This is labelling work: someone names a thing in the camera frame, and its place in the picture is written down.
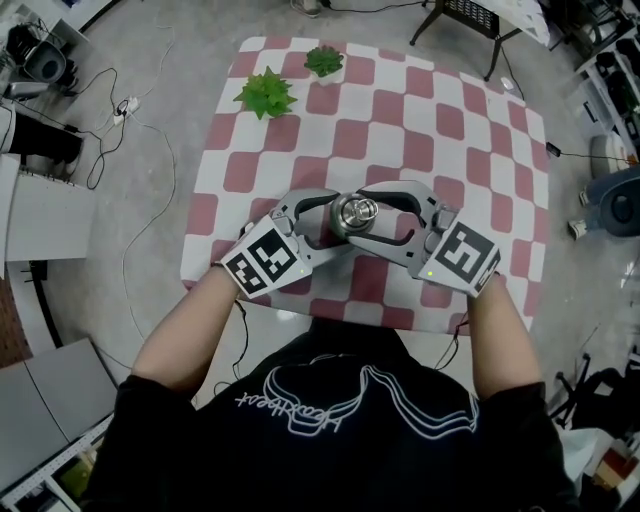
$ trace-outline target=person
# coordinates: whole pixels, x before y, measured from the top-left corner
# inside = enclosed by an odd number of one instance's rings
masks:
[[[322,11],[319,0],[291,0],[291,7],[309,18],[317,18]]]
[[[590,181],[578,195],[580,204],[586,208],[586,214],[581,219],[567,223],[571,237],[578,240],[587,233],[604,229],[600,207],[602,199],[612,188],[638,179],[640,179],[640,165],[633,165]],[[631,198],[621,193],[611,203],[611,214],[621,224],[633,222],[636,217],[633,203]]]
[[[468,299],[477,399],[392,329],[314,319],[196,410],[238,292],[212,267],[146,340],[83,510],[578,510],[500,279]]]

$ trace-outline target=floor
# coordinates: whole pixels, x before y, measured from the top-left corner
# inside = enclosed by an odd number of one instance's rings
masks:
[[[370,9],[386,3],[342,0],[334,5]],[[417,45],[410,47],[408,40],[424,16],[423,9],[414,6],[381,14],[325,12],[311,20],[292,11],[287,0],[122,0],[87,31],[97,54],[81,66],[83,81],[87,83],[97,71],[114,66],[118,70],[114,96],[119,100],[140,95],[153,82],[171,39],[171,30],[156,28],[156,24],[175,28],[175,47],[166,58],[157,86],[142,98],[137,113],[142,121],[166,130],[178,161],[171,206],[136,241],[126,260],[130,304],[143,335],[185,293],[179,266],[190,194],[217,99],[241,42],[249,36],[271,34],[349,40],[423,57],[476,76],[484,73],[491,41],[453,20],[438,19]],[[524,34],[510,40],[506,51],[527,103],[545,119],[548,140],[566,152],[587,153],[587,141],[561,93],[573,75],[570,51],[560,47],[550,53]],[[501,87],[503,76],[508,76],[508,69],[501,58],[492,78],[496,87]],[[75,101],[59,101],[48,112],[83,129],[93,129],[108,112],[111,83],[111,77],[103,76]],[[115,145],[119,136],[119,129],[112,130],[106,145]],[[85,183],[96,156],[97,147],[89,140],[73,177],[76,183]],[[50,267],[47,293],[65,342],[88,334],[122,363],[133,362],[142,339],[124,294],[122,253],[164,206],[172,186],[170,163],[161,135],[127,123],[122,147],[107,157],[96,190],[98,209],[88,258],[55,262]],[[575,243],[565,229],[567,219],[579,214],[577,192],[589,176],[588,160],[562,157],[551,161],[551,239],[542,300],[531,329],[549,392],[553,391],[556,371],[572,372],[576,355],[596,327],[589,346],[600,347],[605,355],[626,350],[617,346],[615,336],[607,338],[607,333],[616,313],[628,306],[628,296],[620,290],[621,280],[636,261],[638,242],[594,235]],[[244,374],[263,356],[303,332],[310,322],[301,315],[261,306],[247,305],[247,311],[251,342],[241,365]],[[424,333],[401,335],[425,365],[433,365],[450,341],[446,336]],[[243,343],[244,327],[234,311],[200,395],[202,400],[211,396],[215,382],[232,378],[230,366]],[[117,380],[127,375],[117,363],[108,358],[105,362]],[[463,340],[447,371],[470,387],[470,364],[468,341]]]

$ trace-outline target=power strip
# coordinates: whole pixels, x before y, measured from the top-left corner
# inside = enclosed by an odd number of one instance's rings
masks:
[[[140,100],[138,98],[127,98],[127,106],[122,109],[123,114],[113,116],[113,124],[116,126],[121,125],[125,119],[127,119],[131,114],[135,113],[136,110],[140,108]]]

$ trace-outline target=white cable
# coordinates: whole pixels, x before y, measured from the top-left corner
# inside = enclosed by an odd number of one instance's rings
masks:
[[[158,25],[158,16],[159,15],[160,15],[160,11],[158,11],[158,13],[156,14],[156,18],[155,18],[156,28],[160,28],[160,29],[168,29],[168,28],[170,28],[171,29],[171,42],[169,43],[169,46],[167,47],[166,51],[164,52],[164,55],[160,59],[160,64],[158,66],[158,73],[156,74],[156,77],[153,79],[153,82],[151,83],[151,87],[149,87],[149,89],[145,93],[138,94],[137,96],[135,96],[136,98],[144,98],[147,94],[149,94],[151,91],[153,91],[155,86],[158,84],[158,80],[160,79],[160,75],[162,74],[162,67],[164,66],[164,59],[167,57],[167,55],[169,55],[169,52],[171,51],[171,48],[173,48],[173,46],[176,44],[176,29],[173,27],[173,25]],[[100,109],[100,113],[98,114],[98,117],[96,118],[96,122],[94,123],[94,126],[93,126],[93,131],[102,130],[105,126],[107,126],[107,123],[109,122],[109,120],[113,119],[113,113],[110,113],[110,114],[107,115],[105,120],[100,124],[100,126],[98,126],[98,121],[99,121],[100,117],[102,117],[103,112],[104,112],[104,108]]]
[[[151,87],[149,87],[149,90],[147,92],[145,92],[144,94],[139,94],[137,96],[138,98],[144,98],[147,94],[149,94],[151,91],[153,91],[153,88],[156,86],[156,84],[158,83],[158,80],[160,79],[160,74],[162,73],[162,66],[164,65],[164,59],[166,58],[166,56],[171,51],[171,48],[173,48],[173,45],[176,44],[176,29],[173,28],[172,25],[158,25],[158,15],[159,14],[160,14],[160,11],[158,11],[158,14],[156,14],[156,28],[160,28],[160,29],[170,28],[171,32],[172,32],[171,43],[169,44],[169,47],[167,48],[167,50],[164,52],[164,55],[160,59],[160,65],[158,66],[158,73],[156,74],[156,77],[153,80],[153,83],[151,84]]]
[[[176,193],[176,181],[177,181],[176,180],[176,157],[173,153],[173,149],[171,148],[171,144],[169,143],[169,138],[167,137],[166,132],[164,132],[163,130],[160,130],[159,128],[156,128],[155,126],[151,126],[150,124],[141,122],[134,114],[131,114],[131,119],[133,119],[140,126],[143,126],[145,128],[150,128],[158,133],[161,133],[164,136],[164,140],[167,143],[167,147],[169,148],[169,153],[171,153],[171,164],[172,164],[171,167],[173,169],[173,185],[171,187],[171,194],[169,195],[169,199],[167,200],[167,203],[164,205],[162,210],[160,210],[156,215],[154,215],[151,218],[151,220],[147,222],[140,231],[138,231],[138,234],[131,239],[131,242],[129,242],[124,252],[122,253],[122,281],[124,282],[124,294],[127,298],[127,305],[129,306],[129,313],[131,314],[131,319],[133,320],[133,324],[136,326],[136,329],[138,330],[138,334],[144,341],[145,337],[142,335],[140,326],[138,325],[138,322],[136,321],[136,317],[133,314],[133,308],[131,307],[131,300],[129,299],[129,290],[127,289],[127,275],[125,272],[125,260],[127,258],[127,252],[129,252],[129,249],[135,243],[135,241],[140,237],[140,235],[142,235],[142,233],[144,233],[147,230],[149,226],[151,226],[151,224],[153,224],[153,222],[156,219],[158,219],[161,215],[164,214],[164,212],[167,211],[167,209],[169,208],[169,205],[171,204],[171,201],[173,201],[173,196]]]

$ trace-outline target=stool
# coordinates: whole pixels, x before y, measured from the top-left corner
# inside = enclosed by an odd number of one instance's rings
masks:
[[[426,5],[427,1],[425,0],[422,3],[422,7],[426,7]],[[494,40],[491,68],[484,77],[485,82],[489,81],[491,74],[496,67],[502,43],[522,32],[519,28],[516,28],[508,34],[500,36],[500,17],[471,0],[436,0],[436,6],[429,13],[427,19],[424,20],[424,23],[420,25],[420,28],[413,35],[413,39],[411,39],[409,44],[411,46],[415,46],[416,40],[420,34],[422,34],[441,14],[445,14],[463,25],[472,28],[476,32],[479,32],[483,36]]]

